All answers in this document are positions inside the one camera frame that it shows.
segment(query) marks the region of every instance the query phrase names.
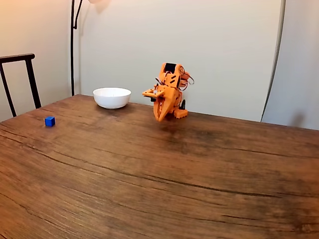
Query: blue cube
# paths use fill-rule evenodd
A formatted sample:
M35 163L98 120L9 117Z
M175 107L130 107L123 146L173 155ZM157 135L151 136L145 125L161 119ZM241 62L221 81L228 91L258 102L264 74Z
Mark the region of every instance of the blue cube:
M47 118L45 118L45 126L49 126L52 127L55 125L55 117L49 116Z

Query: orange robotic arm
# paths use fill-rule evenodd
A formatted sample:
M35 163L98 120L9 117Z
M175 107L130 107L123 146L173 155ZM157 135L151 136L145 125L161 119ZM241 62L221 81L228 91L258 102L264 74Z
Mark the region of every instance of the orange robotic arm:
M163 63L158 84L154 88L143 92L154 102L154 115L157 121L162 121L168 114L174 114L179 119L187 116L185 100L182 102L182 91L188 86L190 75L180 64Z

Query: wooden table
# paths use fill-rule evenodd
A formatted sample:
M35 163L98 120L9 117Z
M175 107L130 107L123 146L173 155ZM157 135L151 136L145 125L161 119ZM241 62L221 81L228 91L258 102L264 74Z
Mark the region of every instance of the wooden table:
M0 123L0 238L318 239L319 131L50 104Z

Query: black chair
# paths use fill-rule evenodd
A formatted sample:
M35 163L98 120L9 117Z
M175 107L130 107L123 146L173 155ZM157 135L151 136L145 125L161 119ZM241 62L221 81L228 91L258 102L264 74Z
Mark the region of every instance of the black chair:
M16 56L5 56L5 57L0 57L0 73L1 73L1 78L5 90L6 97L8 99L10 109L12 112L12 116L16 117L16 113L14 110L13 102L10 96L9 88L6 83L5 75L4 75L4 70L3 70L3 63L8 63L8 62L15 62L15 61L25 61L26 64L26 69L28 71L28 76L29 76L29 81L30 81L30 87L32 91L32 96L33 96L33 101L35 108L40 108L41 107L41 102L39 98L39 93L38 89L36 87L35 83L35 77L34 77L34 72L33 72L33 67L32 67L32 59L35 58L34 54L24 54L24 55L16 55Z

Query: black pole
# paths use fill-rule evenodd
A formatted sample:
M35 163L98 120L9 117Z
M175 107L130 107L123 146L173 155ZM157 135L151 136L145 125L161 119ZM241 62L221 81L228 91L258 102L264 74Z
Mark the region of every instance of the black pole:
M72 7L71 7L71 90L72 96L74 96L74 2L72 0Z
M38 109L41 107L41 102L40 102L38 89L37 89L36 83L35 83L35 77L34 77L34 71L33 71L31 59L25 60L25 64L26 64L26 70L28 72L28 77L29 77L31 92L32 92L32 96L33 96L34 106L36 109Z
M5 79L2 63L0 63L0 73L1 73L5 94L6 94L6 97L8 99L8 102L9 102L9 106L10 106L10 109L11 109L12 116L16 117L16 113L15 113L15 110L14 110L13 102L12 102L12 99L11 99L11 96L10 96L10 92L9 92L9 88L8 88L7 83L6 83L6 79Z
M75 30L78 29L78 17L79 17L79 14L80 14L82 2L83 2L83 0L80 0L78 12L76 13L75 23L74 23L74 29L75 29Z

